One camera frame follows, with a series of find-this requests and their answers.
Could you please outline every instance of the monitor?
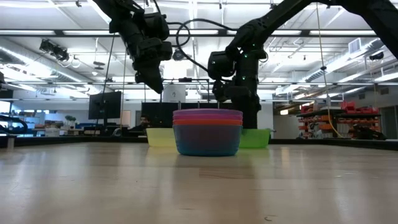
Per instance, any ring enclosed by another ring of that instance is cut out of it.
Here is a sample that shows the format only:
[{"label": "monitor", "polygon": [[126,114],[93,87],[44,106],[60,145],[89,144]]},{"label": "monitor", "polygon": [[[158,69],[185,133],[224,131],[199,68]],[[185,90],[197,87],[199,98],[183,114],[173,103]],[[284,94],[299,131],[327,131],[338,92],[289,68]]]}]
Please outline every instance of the monitor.
[{"label": "monitor", "polygon": [[122,92],[120,91],[91,95],[88,119],[120,118],[121,98]]}]

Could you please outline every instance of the ceiling beam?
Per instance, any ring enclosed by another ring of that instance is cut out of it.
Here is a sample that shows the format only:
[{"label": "ceiling beam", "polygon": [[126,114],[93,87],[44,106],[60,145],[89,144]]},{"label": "ceiling beam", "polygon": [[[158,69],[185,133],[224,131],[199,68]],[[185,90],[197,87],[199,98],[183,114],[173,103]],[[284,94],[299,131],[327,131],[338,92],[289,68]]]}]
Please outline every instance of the ceiling beam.
[{"label": "ceiling beam", "polygon": [[[191,37],[234,37],[235,32],[225,29],[192,29]],[[373,30],[359,29],[322,29],[322,37],[377,37]],[[176,37],[177,30],[170,30],[170,37]],[[188,37],[188,32],[181,30],[179,36]],[[0,29],[0,37],[113,37],[107,29]],[[319,37],[316,29],[280,29],[276,30],[270,37]]]}]

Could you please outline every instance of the ceiling duct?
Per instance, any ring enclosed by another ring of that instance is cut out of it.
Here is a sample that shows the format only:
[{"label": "ceiling duct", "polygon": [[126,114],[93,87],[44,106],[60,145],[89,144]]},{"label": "ceiling duct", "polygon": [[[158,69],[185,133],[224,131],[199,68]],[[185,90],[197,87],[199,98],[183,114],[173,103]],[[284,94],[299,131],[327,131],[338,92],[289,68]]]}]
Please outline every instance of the ceiling duct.
[{"label": "ceiling duct", "polygon": [[[0,52],[6,52],[9,58],[12,58],[14,62],[17,62],[19,64],[29,64],[32,62],[37,62],[40,63],[41,65],[53,69],[56,67],[56,62],[51,61],[45,57],[41,57],[41,55],[31,51],[27,50],[24,47],[21,47],[20,45],[7,40],[5,38],[0,38]],[[73,82],[92,82],[89,78],[80,75],[77,72],[74,72],[73,70],[70,70],[69,68],[63,68],[58,66],[57,72],[59,75],[59,78],[61,77],[67,77],[69,80],[72,80]]]},{"label": "ceiling duct", "polygon": [[[349,50],[345,50],[343,53],[327,60],[325,62],[325,66],[327,67],[327,69],[325,70],[326,72],[325,75],[334,72],[338,69],[341,69],[344,66],[349,65],[350,63],[354,62],[354,60],[357,58],[373,54],[374,52],[376,52],[377,50],[379,50],[384,46],[383,42],[380,39],[376,40],[373,39],[367,42],[362,40],[362,43],[365,43],[362,46],[362,50],[354,54],[351,54]],[[309,71],[307,75],[304,78],[302,78],[299,82],[312,82],[315,79],[322,76],[323,76],[323,71],[320,68],[316,68]],[[276,89],[276,94],[279,95],[279,94],[289,93],[298,87],[300,87],[300,85],[289,85],[285,87],[280,87]]]},{"label": "ceiling duct", "polygon": [[[328,61],[325,66],[328,67],[326,70],[326,74],[329,74],[330,72],[333,72],[337,69],[340,69],[347,65],[348,63],[351,63],[352,60],[358,58],[358,57],[363,57],[364,55],[374,53],[375,51],[379,50],[381,47],[383,47],[384,44],[380,39],[376,39],[374,41],[369,42],[364,46],[364,49],[359,52],[359,55],[356,53],[349,53],[345,52],[344,55],[340,56],[339,59],[336,59],[334,57],[332,60]],[[309,76],[306,77],[305,82],[312,82],[315,79],[322,77],[323,76],[323,71],[318,69],[316,72],[313,72]]]}]

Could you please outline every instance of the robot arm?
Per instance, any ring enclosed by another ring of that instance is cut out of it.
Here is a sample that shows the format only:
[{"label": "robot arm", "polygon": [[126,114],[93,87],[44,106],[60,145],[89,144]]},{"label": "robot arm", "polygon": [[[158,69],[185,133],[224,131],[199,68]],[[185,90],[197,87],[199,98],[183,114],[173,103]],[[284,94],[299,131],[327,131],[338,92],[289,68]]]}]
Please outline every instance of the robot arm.
[{"label": "robot arm", "polygon": [[[271,34],[313,2],[339,5],[357,14],[369,24],[389,50],[398,58],[398,10],[390,0],[284,0],[265,16],[241,26],[223,52],[212,52],[208,62],[209,77],[216,80],[213,93],[223,101],[231,98],[243,111],[243,127],[257,128],[261,109],[257,96],[258,60],[267,58],[263,45]],[[222,83],[222,77],[232,82]]]},{"label": "robot arm", "polygon": [[109,32],[119,32],[137,71],[136,82],[144,82],[161,94],[163,83],[159,65],[172,56],[172,44],[164,41],[170,35],[165,15],[159,12],[145,14],[133,0],[94,2],[112,19]]}]

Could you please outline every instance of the cable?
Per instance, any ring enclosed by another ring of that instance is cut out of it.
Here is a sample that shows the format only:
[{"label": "cable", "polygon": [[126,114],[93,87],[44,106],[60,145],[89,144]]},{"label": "cable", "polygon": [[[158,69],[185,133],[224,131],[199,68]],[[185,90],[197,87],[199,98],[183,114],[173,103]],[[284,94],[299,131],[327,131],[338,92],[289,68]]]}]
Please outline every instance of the cable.
[{"label": "cable", "polygon": [[[104,89],[102,90],[101,102],[99,103],[100,106],[101,106],[102,102],[104,101],[106,82],[108,81],[109,65],[111,64],[111,57],[112,57],[112,50],[113,50],[113,44],[114,44],[114,38],[115,38],[115,36],[116,36],[116,33],[113,34],[111,50],[109,51],[109,59],[108,59],[108,65],[107,65],[107,67],[106,67],[106,75],[105,75]],[[98,128],[99,116],[100,116],[100,110],[98,110],[98,114],[97,114],[97,122],[96,122],[96,124],[95,124],[95,130],[94,130],[94,134],[93,134],[94,137],[96,136],[96,132],[97,132],[97,128]]]},{"label": "cable", "polygon": [[160,12],[160,8],[159,8],[159,6],[157,5],[157,1],[156,0],[154,0],[154,3],[155,3],[155,6],[156,6],[156,9],[157,9],[157,11],[161,14],[161,12]]},{"label": "cable", "polygon": [[182,28],[184,28],[184,26],[186,26],[187,24],[189,24],[189,23],[191,23],[191,22],[207,22],[207,23],[210,23],[210,24],[219,26],[219,27],[221,27],[221,28],[224,28],[224,29],[230,30],[230,31],[237,31],[237,29],[232,29],[232,28],[230,28],[230,27],[228,27],[228,26],[225,26],[225,25],[223,25],[223,24],[220,24],[220,23],[218,23],[218,22],[214,22],[214,21],[211,21],[211,20],[208,20],[208,19],[191,19],[191,20],[188,20],[188,21],[184,22],[184,23],[178,28],[177,34],[176,34],[176,36],[175,36],[175,41],[176,41],[176,43],[177,43],[177,48],[179,49],[179,51],[181,51],[181,54],[184,55],[184,57],[187,58],[189,61],[191,61],[192,63],[194,63],[195,65],[197,65],[197,66],[200,67],[201,69],[203,69],[205,72],[208,72],[208,70],[207,70],[206,67],[204,67],[203,65],[201,65],[200,63],[198,63],[197,61],[195,61],[194,59],[192,59],[191,57],[189,57],[189,56],[182,50],[182,48],[181,48],[180,41],[179,41],[180,31],[182,30]]},{"label": "cable", "polygon": [[0,121],[10,121],[13,123],[20,123],[22,125],[22,129],[20,131],[14,131],[5,128],[3,125],[0,125],[0,131],[3,131],[8,134],[25,134],[27,132],[27,124],[25,121],[22,121],[18,118],[12,118],[4,115],[0,115]]},{"label": "cable", "polygon": [[[318,9],[318,3],[317,3],[317,19],[318,19],[318,30],[319,30],[319,46],[321,49],[321,60],[322,60],[322,68],[325,68],[325,61],[323,59],[323,48],[322,48],[322,36],[321,36],[321,25],[320,25],[320,18],[319,18],[319,9]],[[328,108],[328,119],[329,119],[329,124],[331,126],[331,128],[335,131],[335,133],[341,137],[344,138],[337,130],[336,128],[333,126],[333,123],[331,122],[331,118],[330,118],[330,106],[327,103],[327,101],[330,99],[329,97],[329,90],[328,90],[328,84],[326,82],[326,71],[325,69],[322,70],[323,71],[323,79],[325,81],[325,89],[326,89],[326,106]]]},{"label": "cable", "polygon": [[123,106],[124,106],[124,81],[126,80],[126,65],[127,63],[127,49],[126,53],[124,53],[124,69],[123,69],[123,88],[122,88],[122,109],[121,109],[121,115],[120,115],[120,130],[123,130],[122,126],[122,120],[123,120]]},{"label": "cable", "polygon": [[188,31],[188,37],[184,43],[180,44],[181,47],[189,42],[189,40],[191,39],[191,30],[188,28],[187,25],[182,24],[182,22],[168,22],[167,24],[168,25],[180,25],[180,26],[183,26]]}]

